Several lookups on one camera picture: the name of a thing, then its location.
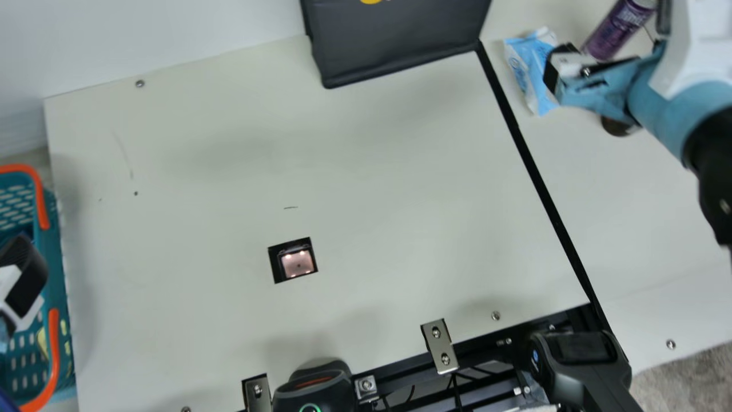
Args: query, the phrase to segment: teal basket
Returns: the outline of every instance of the teal basket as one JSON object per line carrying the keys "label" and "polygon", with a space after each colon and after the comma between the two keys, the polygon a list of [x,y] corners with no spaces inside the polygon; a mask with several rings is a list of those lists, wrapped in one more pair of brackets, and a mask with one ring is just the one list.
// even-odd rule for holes
{"label": "teal basket", "polygon": [[[47,220],[42,218],[37,188],[43,192]],[[0,355],[0,387],[17,405],[34,400],[44,391],[51,380],[54,360],[49,347],[48,313],[58,309],[59,378],[56,388],[48,391],[53,390],[50,402],[67,399],[76,395],[76,379],[56,199],[50,191],[42,189],[40,179],[30,166],[0,166],[0,247],[19,234],[31,238],[45,258],[48,281],[42,291],[43,307],[33,324],[25,331],[16,332],[7,353]],[[39,401],[34,404],[42,407]]]}

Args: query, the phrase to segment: orange basket handle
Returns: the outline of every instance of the orange basket handle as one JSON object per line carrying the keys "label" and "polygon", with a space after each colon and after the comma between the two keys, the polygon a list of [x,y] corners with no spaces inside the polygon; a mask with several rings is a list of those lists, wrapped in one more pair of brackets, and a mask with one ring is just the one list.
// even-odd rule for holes
{"label": "orange basket handle", "polygon": [[48,221],[48,213],[45,209],[45,200],[43,199],[43,183],[41,178],[38,177],[36,169],[28,166],[27,164],[7,164],[0,166],[0,173],[25,173],[33,179],[33,184],[36,190],[36,209],[38,212],[38,222],[40,223],[41,230],[48,230],[51,228],[51,223]]}
{"label": "orange basket handle", "polygon": [[56,391],[56,384],[59,382],[59,370],[61,369],[59,354],[59,310],[53,308],[48,311],[48,346],[51,349],[51,376],[48,377],[43,391],[32,401],[20,406],[20,412],[38,412],[48,403]]}

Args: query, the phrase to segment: black robot arm part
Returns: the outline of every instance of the black robot arm part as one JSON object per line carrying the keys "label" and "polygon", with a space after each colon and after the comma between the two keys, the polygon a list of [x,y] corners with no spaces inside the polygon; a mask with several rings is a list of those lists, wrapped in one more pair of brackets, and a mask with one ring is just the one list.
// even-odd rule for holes
{"label": "black robot arm part", "polygon": [[585,412],[643,412],[628,392],[632,370],[605,332],[534,334],[529,369],[549,400]]}

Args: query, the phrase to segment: square sensor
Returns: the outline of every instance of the square sensor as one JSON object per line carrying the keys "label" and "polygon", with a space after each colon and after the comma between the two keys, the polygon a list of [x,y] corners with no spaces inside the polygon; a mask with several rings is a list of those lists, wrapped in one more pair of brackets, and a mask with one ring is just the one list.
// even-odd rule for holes
{"label": "square sensor", "polygon": [[275,283],[295,279],[315,273],[318,265],[315,263],[315,253],[310,238],[292,240],[276,246],[270,246],[269,263],[272,266],[272,275]]}

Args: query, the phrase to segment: beige carpet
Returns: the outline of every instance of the beige carpet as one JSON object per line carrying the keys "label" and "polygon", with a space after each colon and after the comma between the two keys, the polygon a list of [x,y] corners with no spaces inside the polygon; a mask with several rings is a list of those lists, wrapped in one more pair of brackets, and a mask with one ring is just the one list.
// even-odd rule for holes
{"label": "beige carpet", "polygon": [[732,343],[646,370],[630,392],[645,412],[732,411]]}

